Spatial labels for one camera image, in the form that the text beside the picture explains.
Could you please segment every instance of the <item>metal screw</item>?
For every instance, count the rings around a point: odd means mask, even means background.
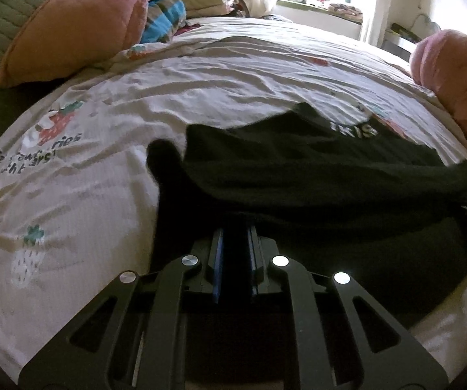
[[[195,265],[199,262],[199,259],[195,255],[185,255],[182,259],[181,262],[183,265],[186,265],[188,267]]]
[[[125,271],[120,274],[120,281],[122,283],[132,283],[136,279],[136,273],[133,271]]]

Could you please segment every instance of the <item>blue plaid cloth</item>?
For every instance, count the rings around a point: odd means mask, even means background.
[[[186,19],[187,11],[182,0],[150,0],[140,44],[167,43]]]

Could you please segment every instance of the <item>black cloth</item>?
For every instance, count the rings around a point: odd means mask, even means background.
[[[239,128],[193,124],[183,160],[157,140],[147,163],[160,185],[157,268],[236,213],[309,271],[351,274],[407,327],[467,274],[456,209],[467,161],[447,167],[377,118],[336,124],[303,103]]]

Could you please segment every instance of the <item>pink cushion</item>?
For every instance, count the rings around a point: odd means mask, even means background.
[[[414,81],[437,95],[467,138],[467,35],[441,31],[424,39],[410,67]]]
[[[0,64],[0,87],[67,77],[141,39],[149,0],[47,0]]]

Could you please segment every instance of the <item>strawberry print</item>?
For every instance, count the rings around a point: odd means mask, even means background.
[[[136,60],[139,60],[139,59],[142,59],[142,58],[148,56],[150,53],[151,53],[151,51],[147,50],[144,46],[134,45],[127,52],[127,57],[131,61],[136,61]]]
[[[28,287],[37,275],[45,257],[45,231],[39,225],[28,226],[22,247],[14,252],[11,263],[11,283],[18,289]]]
[[[75,101],[66,105],[64,108],[61,108],[56,114],[49,118],[54,123],[54,125],[49,129],[43,129],[40,126],[37,126],[39,128],[38,145],[42,146],[46,142],[50,141],[51,139],[55,139],[58,135],[60,135],[76,114],[76,110],[78,110],[82,104],[82,101]]]

